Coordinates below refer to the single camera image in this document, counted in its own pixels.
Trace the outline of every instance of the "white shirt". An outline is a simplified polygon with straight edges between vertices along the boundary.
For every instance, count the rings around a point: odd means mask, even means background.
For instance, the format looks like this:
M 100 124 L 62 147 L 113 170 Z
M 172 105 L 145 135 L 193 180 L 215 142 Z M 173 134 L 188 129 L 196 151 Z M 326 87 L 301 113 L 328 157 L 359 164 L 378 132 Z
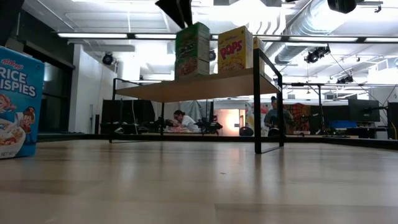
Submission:
M 196 122 L 188 115 L 184 115 L 181 123 L 182 125 L 187 127 L 190 131 L 194 131 L 195 129 L 199 128 L 197 125 L 195 125 Z

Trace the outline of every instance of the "cereal box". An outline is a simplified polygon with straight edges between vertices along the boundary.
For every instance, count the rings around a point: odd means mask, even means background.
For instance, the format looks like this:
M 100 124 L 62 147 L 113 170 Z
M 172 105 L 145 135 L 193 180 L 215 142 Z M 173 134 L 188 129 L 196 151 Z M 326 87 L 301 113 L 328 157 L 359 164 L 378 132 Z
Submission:
M 253 49 L 260 49 L 264 52 L 265 43 L 258 37 L 253 38 Z M 264 74 L 265 62 L 260 59 L 260 74 Z
M 175 39 L 175 79 L 209 75 L 210 30 L 196 24 L 181 30 Z
M 218 73 L 253 67 L 253 37 L 246 26 L 218 36 Z
M 35 154 L 44 64 L 0 47 L 0 159 Z

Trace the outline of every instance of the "bowl of cereal on box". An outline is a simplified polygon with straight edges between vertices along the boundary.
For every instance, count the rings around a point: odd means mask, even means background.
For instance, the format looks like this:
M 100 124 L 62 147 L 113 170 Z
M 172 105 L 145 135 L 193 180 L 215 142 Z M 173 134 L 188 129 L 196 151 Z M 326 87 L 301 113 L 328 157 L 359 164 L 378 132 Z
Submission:
M 0 158 L 14 157 L 25 142 L 25 131 L 14 123 L 0 119 Z

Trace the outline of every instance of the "snap crackle pop cartoon character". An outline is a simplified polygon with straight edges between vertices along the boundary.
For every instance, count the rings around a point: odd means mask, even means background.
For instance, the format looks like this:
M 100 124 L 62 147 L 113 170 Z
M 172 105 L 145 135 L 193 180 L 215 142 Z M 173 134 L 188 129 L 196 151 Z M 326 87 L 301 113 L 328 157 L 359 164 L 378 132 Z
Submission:
M 0 94 L 0 113 L 14 111 L 17 107 L 11 104 L 11 100 L 7 95 Z
M 35 108 L 31 106 L 26 108 L 26 110 L 23 112 L 23 115 L 24 117 L 21 119 L 21 128 L 26 133 L 25 143 L 33 144 L 34 140 L 30 126 L 35 123 Z

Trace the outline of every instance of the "window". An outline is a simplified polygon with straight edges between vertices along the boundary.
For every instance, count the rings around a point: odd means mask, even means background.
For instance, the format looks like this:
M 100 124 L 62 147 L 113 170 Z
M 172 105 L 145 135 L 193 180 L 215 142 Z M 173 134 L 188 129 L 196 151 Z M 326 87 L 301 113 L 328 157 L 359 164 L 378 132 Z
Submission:
M 72 73 L 45 63 L 39 132 L 68 131 Z

